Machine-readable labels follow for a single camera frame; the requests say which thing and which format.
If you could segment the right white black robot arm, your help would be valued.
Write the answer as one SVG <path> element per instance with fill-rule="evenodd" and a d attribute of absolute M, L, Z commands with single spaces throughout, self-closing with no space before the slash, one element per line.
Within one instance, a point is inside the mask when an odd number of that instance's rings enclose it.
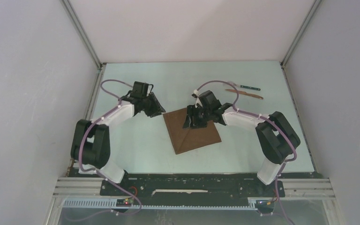
<path fill-rule="evenodd" d="M 221 104 L 210 90 L 192 95 L 196 102 L 187 106 L 183 128 L 206 128 L 208 122 L 223 126 L 235 126 L 256 132 L 265 159 L 257 173 L 254 190 L 266 196 L 273 189 L 272 182 L 284 169 L 288 156 L 297 157 L 296 148 L 300 138 L 281 112 L 262 115 L 236 108 L 234 104 Z"/>

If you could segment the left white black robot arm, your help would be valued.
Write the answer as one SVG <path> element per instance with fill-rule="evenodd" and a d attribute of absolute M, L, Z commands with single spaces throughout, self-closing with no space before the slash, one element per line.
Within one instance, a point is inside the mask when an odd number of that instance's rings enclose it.
<path fill-rule="evenodd" d="M 79 171 L 112 181 L 111 189 L 118 195 L 129 191 L 129 182 L 124 179 L 126 170 L 111 159 L 110 132 L 140 112 L 150 118 L 165 113 L 153 88 L 153 84 L 134 82 L 127 94 L 117 97 L 116 106 L 108 112 L 93 120 L 79 120 L 75 126 L 70 155 L 78 162 Z"/>

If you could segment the brown cloth napkin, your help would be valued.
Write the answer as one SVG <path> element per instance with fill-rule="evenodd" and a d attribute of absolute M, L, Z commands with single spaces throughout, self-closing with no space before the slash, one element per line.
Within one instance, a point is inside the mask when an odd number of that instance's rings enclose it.
<path fill-rule="evenodd" d="M 186 108 L 163 114 L 176 155 L 222 142 L 219 132 L 212 121 L 209 121 L 205 128 L 184 129 L 183 124 L 186 115 Z"/>

